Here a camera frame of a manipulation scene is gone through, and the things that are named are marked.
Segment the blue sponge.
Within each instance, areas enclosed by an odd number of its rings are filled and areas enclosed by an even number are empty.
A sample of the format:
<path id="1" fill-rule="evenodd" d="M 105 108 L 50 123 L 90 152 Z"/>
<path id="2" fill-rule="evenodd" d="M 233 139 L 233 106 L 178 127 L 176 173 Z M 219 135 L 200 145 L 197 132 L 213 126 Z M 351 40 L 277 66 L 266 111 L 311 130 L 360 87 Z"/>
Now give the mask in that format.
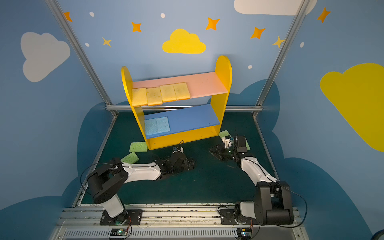
<path id="1" fill-rule="evenodd" d="M 145 120 L 145 133 L 146 136 L 151 136 L 158 133 L 157 119 Z"/>
<path id="2" fill-rule="evenodd" d="M 168 117 L 156 118 L 157 133 L 167 133 L 170 131 L 170 125 Z"/>

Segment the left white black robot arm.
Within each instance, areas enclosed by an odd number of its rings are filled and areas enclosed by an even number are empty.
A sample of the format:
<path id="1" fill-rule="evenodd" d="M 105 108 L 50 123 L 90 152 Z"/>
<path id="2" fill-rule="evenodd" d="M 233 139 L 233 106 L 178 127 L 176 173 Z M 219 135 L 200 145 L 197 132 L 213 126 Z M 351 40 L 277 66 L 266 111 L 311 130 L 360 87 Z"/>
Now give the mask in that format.
<path id="1" fill-rule="evenodd" d="M 113 158 L 107 163 L 99 163 L 99 167 L 87 175 L 88 193 L 94 204 L 102 205 L 102 217 L 113 222 L 125 222 L 128 219 L 126 210 L 118 191 L 123 185 L 138 181 L 157 181 L 171 176 L 192 171 L 195 161 L 187 158 L 182 148 L 176 148 L 164 159 L 156 158 L 150 164 L 130 164 Z"/>

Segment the yellow sponge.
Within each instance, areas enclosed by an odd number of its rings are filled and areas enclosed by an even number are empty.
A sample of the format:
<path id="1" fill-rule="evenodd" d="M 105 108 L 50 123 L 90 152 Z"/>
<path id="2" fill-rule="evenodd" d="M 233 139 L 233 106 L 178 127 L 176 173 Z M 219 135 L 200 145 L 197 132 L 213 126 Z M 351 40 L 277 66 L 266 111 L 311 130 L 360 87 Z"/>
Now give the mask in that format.
<path id="1" fill-rule="evenodd" d="M 147 99 L 147 89 L 139 88 L 132 90 L 132 106 L 133 107 L 142 107 L 148 104 Z"/>
<path id="2" fill-rule="evenodd" d="M 188 100 L 191 98 L 191 94 L 188 89 L 187 83 L 177 83 L 173 84 L 176 99 L 180 100 Z"/>
<path id="3" fill-rule="evenodd" d="M 147 104 L 148 106 L 157 106 L 163 104 L 161 88 L 147 88 Z"/>
<path id="4" fill-rule="evenodd" d="M 177 100 L 174 85 L 160 86 L 163 103 L 173 102 Z"/>

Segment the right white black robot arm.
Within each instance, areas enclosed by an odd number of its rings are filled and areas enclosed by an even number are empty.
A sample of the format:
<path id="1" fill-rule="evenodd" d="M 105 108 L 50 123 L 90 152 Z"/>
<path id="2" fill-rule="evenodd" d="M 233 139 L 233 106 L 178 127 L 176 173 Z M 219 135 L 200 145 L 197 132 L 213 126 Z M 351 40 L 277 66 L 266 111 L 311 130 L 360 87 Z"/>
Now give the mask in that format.
<path id="1" fill-rule="evenodd" d="M 230 223 L 240 225 L 257 223 L 266 225 L 291 225 L 294 211 L 290 186 L 270 175 L 258 159 L 248 152 L 246 138 L 224 138 L 224 142 L 209 152 L 223 162 L 233 160 L 251 179 L 256 187 L 251 202 L 243 201 L 234 208 L 234 214 L 225 213 Z"/>

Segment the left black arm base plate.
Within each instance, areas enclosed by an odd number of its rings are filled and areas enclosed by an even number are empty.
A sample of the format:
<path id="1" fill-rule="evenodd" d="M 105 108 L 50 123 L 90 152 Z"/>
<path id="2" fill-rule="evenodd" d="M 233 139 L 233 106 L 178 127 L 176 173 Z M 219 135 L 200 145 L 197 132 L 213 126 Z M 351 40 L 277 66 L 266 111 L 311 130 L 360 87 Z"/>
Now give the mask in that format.
<path id="1" fill-rule="evenodd" d="M 122 213 L 112 218 L 107 211 L 104 210 L 100 226 L 139 226 L 142 215 L 143 210 L 124 210 Z"/>

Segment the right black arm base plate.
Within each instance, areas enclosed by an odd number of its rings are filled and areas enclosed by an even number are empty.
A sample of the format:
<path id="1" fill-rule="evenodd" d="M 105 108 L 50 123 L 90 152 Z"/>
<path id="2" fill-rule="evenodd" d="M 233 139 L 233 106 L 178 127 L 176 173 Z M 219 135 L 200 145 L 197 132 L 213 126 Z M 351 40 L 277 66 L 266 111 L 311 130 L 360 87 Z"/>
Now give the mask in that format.
<path id="1" fill-rule="evenodd" d="M 221 225 L 251 225 L 251 218 L 240 215 L 235 209 L 218 209 Z"/>

